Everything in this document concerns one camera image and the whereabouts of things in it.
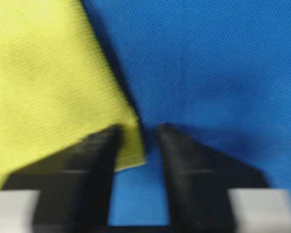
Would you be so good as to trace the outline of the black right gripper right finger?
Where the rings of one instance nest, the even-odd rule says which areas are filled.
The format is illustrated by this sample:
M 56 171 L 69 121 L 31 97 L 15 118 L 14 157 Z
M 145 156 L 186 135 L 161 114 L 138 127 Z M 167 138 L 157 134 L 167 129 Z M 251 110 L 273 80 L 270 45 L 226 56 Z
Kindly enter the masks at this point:
M 157 137 L 171 225 L 180 233 L 234 233 L 228 190 L 268 188 L 264 174 L 172 125 L 159 125 Z

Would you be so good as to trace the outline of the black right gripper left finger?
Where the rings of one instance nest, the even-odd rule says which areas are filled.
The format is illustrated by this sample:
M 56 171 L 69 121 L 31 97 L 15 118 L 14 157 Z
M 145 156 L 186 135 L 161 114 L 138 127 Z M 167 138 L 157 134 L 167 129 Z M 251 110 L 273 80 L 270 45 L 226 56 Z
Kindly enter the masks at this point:
M 108 224 L 113 175 L 122 144 L 115 124 L 11 173 L 3 190 L 37 190 L 35 233 L 92 233 Z

